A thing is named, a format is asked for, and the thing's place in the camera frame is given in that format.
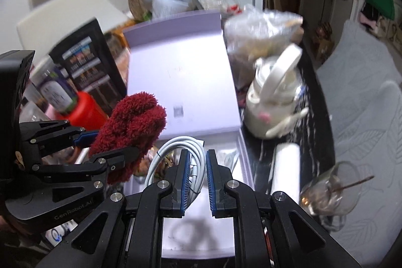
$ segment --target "red fuzzy cloth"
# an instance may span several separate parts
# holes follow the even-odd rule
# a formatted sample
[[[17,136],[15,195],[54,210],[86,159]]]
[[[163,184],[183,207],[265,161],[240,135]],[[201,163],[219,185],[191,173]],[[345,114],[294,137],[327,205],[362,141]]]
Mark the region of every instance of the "red fuzzy cloth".
[[[126,182],[165,125],[166,111],[158,105],[153,95],[140,92],[127,96],[116,105],[112,116],[99,130],[91,145],[89,156],[126,146],[136,146],[140,151],[138,160],[121,170],[109,173],[107,179],[109,184]]]

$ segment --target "glass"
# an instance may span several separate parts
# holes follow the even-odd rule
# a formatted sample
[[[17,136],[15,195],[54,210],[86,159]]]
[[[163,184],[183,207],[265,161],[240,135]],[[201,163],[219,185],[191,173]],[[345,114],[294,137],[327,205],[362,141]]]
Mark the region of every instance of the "glass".
[[[339,162],[330,170],[314,178],[300,193],[300,206],[312,216],[321,216],[322,224],[331,231],[340,230],[345,223],[345,215],[357,205],[361,184],[341,189],[360,180],[356,166],[349,162]],[[339,216],[334,224],[326,216]]]

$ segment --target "coiled white cable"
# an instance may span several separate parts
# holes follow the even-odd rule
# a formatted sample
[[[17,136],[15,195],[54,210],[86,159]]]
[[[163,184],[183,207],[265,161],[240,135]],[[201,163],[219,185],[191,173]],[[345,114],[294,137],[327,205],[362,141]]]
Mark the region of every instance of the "coiled white cable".
[[[151,185],[154,182],[156,168],[163,160],[163,158],[168,153],[178,148],[188,150],[191,154],[190,162],[195,164],[192,166],[190,171],[191,184],[187,200],[188,207],[201,192],[207,162],[204,147],[201,146],[200,142],[197,139],[192,138],[191,136],[178,136],[176,138],[173,138],[167,141],[158,150],[156,156],[153,158],[149,166],[148,174],[145,179],[145,186]]]

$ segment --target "teapot lid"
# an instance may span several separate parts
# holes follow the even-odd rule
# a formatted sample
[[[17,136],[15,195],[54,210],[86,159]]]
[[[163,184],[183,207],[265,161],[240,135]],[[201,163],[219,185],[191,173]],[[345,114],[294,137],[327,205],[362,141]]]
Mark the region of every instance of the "teapot lid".
[[[256,61],[255,88],[257,87],[258,92],[261,91],[278,58],[279,56],[271,56]],[[286,72],[273,96],[269,99],[276,102],[292,102],[302,92],[302,86],[303,80],[299,70],[297,68],[291,69]]]

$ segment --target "white teapot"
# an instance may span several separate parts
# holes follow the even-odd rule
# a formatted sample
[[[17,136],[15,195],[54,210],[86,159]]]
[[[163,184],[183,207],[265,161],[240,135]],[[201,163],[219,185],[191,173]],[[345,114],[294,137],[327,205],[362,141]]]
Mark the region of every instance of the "white teapot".
[[[250,132],[263,139],[281,137],[293,130],[308,108],[294,113],[304,91],[296,68],[302,49],[288,46],[281,56],[256,61],[256,73],[246,97],[244,123]]]

